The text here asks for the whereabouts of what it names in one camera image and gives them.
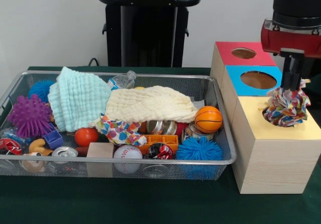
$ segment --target orange ball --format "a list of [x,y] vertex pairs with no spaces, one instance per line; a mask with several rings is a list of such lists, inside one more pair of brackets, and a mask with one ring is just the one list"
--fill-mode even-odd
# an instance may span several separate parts
[[76,131],[75,140],[78,146],[89,146],[92,142],[97,142],[98,132],[92,128],[83,128]]
[[213,106],[205,106],[196,113],[195,126],[205,134],[217,131],[221,127],[222,122],[221,112]]

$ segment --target red box top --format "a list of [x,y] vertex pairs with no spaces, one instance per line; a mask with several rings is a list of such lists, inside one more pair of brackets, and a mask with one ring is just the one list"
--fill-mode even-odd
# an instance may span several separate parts
[[216,42],[216,46],[225,65],[276,66],[260,42]]

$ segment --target orange plastic container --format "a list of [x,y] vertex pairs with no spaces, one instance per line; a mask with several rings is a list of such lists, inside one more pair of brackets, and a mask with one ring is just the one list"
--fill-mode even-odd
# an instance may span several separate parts
[[163,143],[168,145],[176,153],[179,147],[179,140],[177,135],[145,135],[147,143],[138,147],[143,155],[147,154],[148,148],[155,143]]

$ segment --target small basketball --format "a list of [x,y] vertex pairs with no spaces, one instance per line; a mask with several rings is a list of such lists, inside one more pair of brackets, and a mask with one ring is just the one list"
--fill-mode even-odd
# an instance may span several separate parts
[[195,126],[205,134],[217,131],[221,127],[222,122],[221,112],[213,106],[205,106],[196,113]]

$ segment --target metal basket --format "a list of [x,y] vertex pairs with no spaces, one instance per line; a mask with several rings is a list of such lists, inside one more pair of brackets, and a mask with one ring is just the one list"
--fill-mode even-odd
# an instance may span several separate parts
[[[55,81],[59,73],[58,71],[27,71],[18,75],[0,99],[0,106],[3,109],[0,119],[1,129],[12,126],[7,121],[7,116],[19,95],[27,96],[29,89],[39,80]],[[117,73],[94,74],[104,81],[117,75]],[[194,97],[195,101],[204,99],[206,105],[215,106],[221,111],[223,127],[216,132],[214,141],[223,151],[222,161],[0,155],[0,175],[217,180],[226,166],[235,161],[236,153],[216,80],[208,76],[137,75],[135,86],[155,85],[171,87],[187,96]],[[64,146],[76,147],[73,136],[67,136],[65,133],[61,135]],[[26,170],[22,167],[22,163],[33,164],[39,168],[32,171]],[[123,174],[116,169],[117,165],[125,165],[137,171],[132,174]]]

